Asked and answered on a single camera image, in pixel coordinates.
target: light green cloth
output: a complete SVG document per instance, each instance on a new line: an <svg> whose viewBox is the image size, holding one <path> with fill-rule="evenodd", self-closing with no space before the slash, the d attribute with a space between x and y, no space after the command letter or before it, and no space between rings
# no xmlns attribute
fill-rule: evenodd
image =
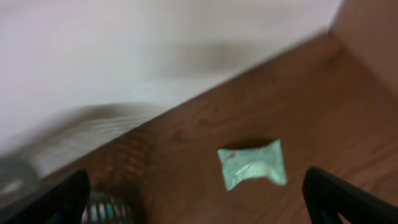
<svg viewBox="0 0 398 224"><path fill-rule="evenodd" d="M218 156L227 190L242 180L258 177L267 177L277 185L287 183L280 140L254 149L219 149Z"/></svg>

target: white wall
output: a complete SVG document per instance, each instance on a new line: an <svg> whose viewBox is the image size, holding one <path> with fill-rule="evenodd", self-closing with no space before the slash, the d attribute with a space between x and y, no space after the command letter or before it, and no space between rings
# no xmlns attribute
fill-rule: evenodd
<svg viewBox="0 0 398 224"><path fill-rule="evenodd" d="M326 29L340 1L2 0L0 154L29 146L88 106L124 105L111 119L133 123L73 139L68 147L77 153L42 168L48 173ZM69 140L42 149L62 153Z"/></svg>

